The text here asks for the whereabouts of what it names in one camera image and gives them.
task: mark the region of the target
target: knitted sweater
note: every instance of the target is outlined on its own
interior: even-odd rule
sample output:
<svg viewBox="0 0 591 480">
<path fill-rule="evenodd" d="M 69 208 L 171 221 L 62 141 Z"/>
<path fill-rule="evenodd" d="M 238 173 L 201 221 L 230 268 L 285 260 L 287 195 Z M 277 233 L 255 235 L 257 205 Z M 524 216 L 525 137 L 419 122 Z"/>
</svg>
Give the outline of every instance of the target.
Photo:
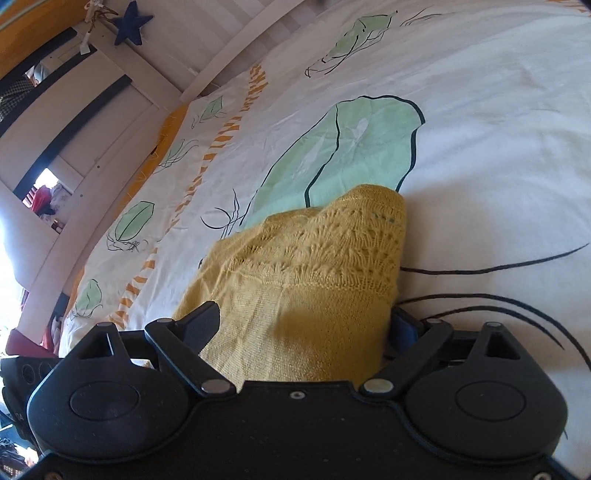
<svg viewBox="0 0 591 480">
<path fill-rule="evenodd" d="M 217 242 L 174 318 L 207 300 L 220 329 L 201 357 L 245 380 L 351 380 L 379 370 L 405 234 L 402 197 L 361 185 Z"/>
</svg>

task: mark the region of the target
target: black plastic device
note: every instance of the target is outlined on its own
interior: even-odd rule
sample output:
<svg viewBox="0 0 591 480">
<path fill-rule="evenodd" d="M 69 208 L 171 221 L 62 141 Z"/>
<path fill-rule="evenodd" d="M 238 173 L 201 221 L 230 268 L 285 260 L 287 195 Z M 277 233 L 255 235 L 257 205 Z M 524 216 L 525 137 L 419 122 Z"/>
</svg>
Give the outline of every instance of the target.
<svg viewBox="0 0 591 480">
<path fill-rule="evenodd" d="M 550 457 L 564 398 L 502 324 L 393 319 L 417 341 L 358 391 L 246 382 L 240 393 L 198 356 L 219 328 L 215 303 L 143 331 L 100 323 L 30 394 L 21 430 L 44 455 L 22 479 L 574 480 Z M 8 395 L 25 401 L 26 365 L 39 362 L 2 359 Z"/>
</svg>

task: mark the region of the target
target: round pad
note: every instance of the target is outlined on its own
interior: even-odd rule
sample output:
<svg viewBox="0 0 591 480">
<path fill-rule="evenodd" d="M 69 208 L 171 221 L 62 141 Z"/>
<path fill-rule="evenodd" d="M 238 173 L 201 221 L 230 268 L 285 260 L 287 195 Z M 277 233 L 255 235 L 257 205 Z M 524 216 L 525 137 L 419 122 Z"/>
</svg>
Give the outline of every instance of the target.
<svg viewBox="0 0 591 480">
<path fill-rule="evenodd" d="M 70 398 L 70 407 L 86 420 L 114 420 L 128 414 L 139 402 L 139 394 L 129 385 L 94 382 L 80 387 Z"/>
<path fill-rule="evenodd" d="M 509 420 L 525 408 L 525 398 L 519 390 L 500 382 L 475 382 L 456 394 L 457 405 L 479 420 Z"/>
</svg>

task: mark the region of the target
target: red cloth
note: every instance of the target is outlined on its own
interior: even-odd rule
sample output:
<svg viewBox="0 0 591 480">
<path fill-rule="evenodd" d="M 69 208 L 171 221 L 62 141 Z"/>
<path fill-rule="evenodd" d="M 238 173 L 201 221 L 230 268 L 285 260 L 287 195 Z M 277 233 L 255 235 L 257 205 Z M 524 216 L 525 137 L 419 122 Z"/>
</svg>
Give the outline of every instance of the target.
<svg viewBox="0 0 591 480">
<path fill-rule="evenodd" d="M 7 355 L 31 356 L 34 358 L 55 358 L 53 352 L 45 350 L 41 345 L 37 345 L 32 340 L 25 337 L 17 329 L 10 331 L 8 342 L 6 344 Z"/>
<path fill-rule="evenodd" d="M 53 338 L 51 338 L 51 324 L 52 323 L 53 322 L 49 322 L 49 325 L 47 325 L 47 328 L 45 329 L 45 332 L 43 332 L 43 338 L 41 340 L 41 346 L 45 350 L 48 350 L 49 352 L 53 352 L 53 349 L 54 349 Z"/>
<path fill-rule="evenodd" d="M 45 185 L 35 192 L 31 210 L 39 215 L 43 208 L 51 203 L 51 190 Z"/>
</svg>

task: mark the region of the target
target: lace knit pattern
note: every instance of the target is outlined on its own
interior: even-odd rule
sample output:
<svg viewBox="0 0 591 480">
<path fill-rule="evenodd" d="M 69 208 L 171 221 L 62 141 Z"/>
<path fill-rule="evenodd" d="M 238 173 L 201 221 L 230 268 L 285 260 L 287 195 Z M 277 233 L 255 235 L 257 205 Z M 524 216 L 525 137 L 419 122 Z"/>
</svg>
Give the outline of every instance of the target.
<svg viewBox="0 0 591 480">
<path fill-rule="evenodd" d="M 358 384 L 379 369 L 404 234 L 404 201 L 380 186 L 272 215 L 213 247 L 174 317 L 218 303 L 202 357 L 238 385 Z"/>
</svg>

